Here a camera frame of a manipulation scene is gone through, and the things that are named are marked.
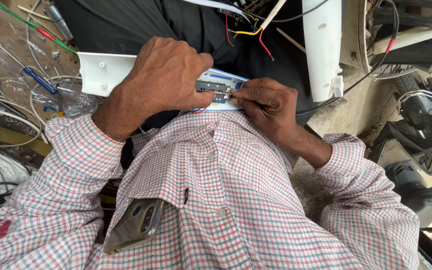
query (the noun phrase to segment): wooden stick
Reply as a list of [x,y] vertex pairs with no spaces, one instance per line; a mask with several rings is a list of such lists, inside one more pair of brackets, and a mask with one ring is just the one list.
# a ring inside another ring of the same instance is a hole
[[283,30],[281,30],[279,28],[276,28],[276,30],[279,32],[279,34],[282,34],[283,37],[285,37],[287,40],[291,41],[292,44],[296,45],[296,47],[298,47],[301,51],[306,53],[306,49],[303,46],[301,46],[301,44],[296,42],[296,40],[292,39],[289,35],[287,35],[285,32],[283,32]]
[[53,31],[51,31],[51,29],[49,27],[47,27],[46,25],[44,25],[42,22],[40,22],[37,18],[31,16],[31,14],[28,14],[28,17],[30,17],[31,19],[33,19],[33,21],[37,24],[39,24],[41,27],[43,27],[44,29],[46,29],[49,33],[53,34],[55,37],[57,37],[59,40],[64,40],[63,38],[61,38],[59,35],[57,35],[56,33],[54,33]]
[[21,9],[22,11],[25,11],[25,12],[29,13],[29,14],[32,14],[32,15],[34,15],[34,16],[38,16],[39,18],[43,18],[43,19],[48,20],[48,21],[53,21],[53,20],[51,20],[50,17],[46,17],[46,16],[44,16],[44,15],[41,15],[41,14],[36,13],[36,12],[34,12],[34,11],[31,11],[31,10],[25,8],[25,7],[22,7],[22,6],[20,6],[20,5],[18,5],[18,8]]

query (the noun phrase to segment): motorcycle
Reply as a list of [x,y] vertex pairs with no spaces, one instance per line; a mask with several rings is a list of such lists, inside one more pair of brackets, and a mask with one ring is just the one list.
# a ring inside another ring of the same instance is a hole
[[[414,211],[420,227],[426,228],[432,223],[432,187],[421,171],[432,176],[432,78],[424,82],[413,72],[396,78],[395,85],[393,96],[402,120],[385,124],[368,159],[385,169],[401,203]],[[403,155],[385,155],[397,148]]]

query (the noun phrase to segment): checkered shirt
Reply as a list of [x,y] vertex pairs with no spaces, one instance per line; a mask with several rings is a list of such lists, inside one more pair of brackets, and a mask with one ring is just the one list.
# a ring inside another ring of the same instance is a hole
[[[123,143],[89,115],[48,123],[54,149],[0,209],[0,269],[417,269],[419,221],[364,144],[329,134],[315,174],[334,197],[315,224],[289,175],[295,156],[242,111],[183,114],[133,138],[108,235],[132,198],[167,202],[149,242],[106,255],[96,195],[121,174]],[[185,189],[189,198],[184,203]]]

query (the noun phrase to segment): wrist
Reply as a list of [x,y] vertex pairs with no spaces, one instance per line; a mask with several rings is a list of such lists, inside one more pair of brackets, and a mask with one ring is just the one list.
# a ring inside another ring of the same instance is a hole
[[289,152],[304,158],[315,169],[325,165],[331,158],[333,148],[297,125],[291,140],[284,146]]
[[124,142],[149,117],[147,110],[131,100],[115,88],[92,116],[96,127],[111,139]]

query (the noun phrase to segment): white plastic panel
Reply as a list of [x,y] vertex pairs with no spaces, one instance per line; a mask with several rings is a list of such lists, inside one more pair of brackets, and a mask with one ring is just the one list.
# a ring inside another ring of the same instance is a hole
[[[322,1],[302,0],[302,11],[306,12]],[[326,101],[333,95],[334,77],[341,72],[341,0],[329,0],[304,15],[303,25],[312,100]]]
[[[136,60],[135,55],[78,52],[81,63],[82,92],[107,97],[128,76]],[[224,84],[239,89],[248,79],[216,69],[201,74],[198,81]],[[207,111],[240,110],[230,101],[212,104]]]

